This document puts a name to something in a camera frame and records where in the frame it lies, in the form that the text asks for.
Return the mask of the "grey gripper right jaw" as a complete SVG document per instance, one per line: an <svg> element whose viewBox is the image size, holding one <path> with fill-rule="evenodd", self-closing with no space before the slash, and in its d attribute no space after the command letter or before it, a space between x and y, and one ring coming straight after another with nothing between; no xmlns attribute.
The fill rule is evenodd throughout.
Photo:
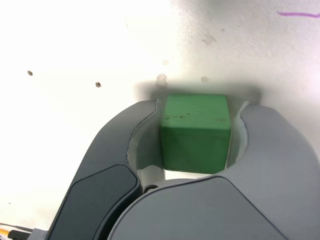
<svg viewBox="0 0 320 240"><path fill-rule="evenodd" d="M320 163L276 110L239 113L240 159L213 176L157 188L132 203L111 240L317 240Z"/></svg>

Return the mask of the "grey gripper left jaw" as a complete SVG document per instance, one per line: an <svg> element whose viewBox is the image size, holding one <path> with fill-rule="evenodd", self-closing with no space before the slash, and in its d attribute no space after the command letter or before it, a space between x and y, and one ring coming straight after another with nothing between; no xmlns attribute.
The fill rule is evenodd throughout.
<svg viewBox="0 0 320 240"><path fill-rule="evenodd" d="M48 231L49 240L105 240L123 211L163 181L159 100L135 103L93 139Z"/></svg>

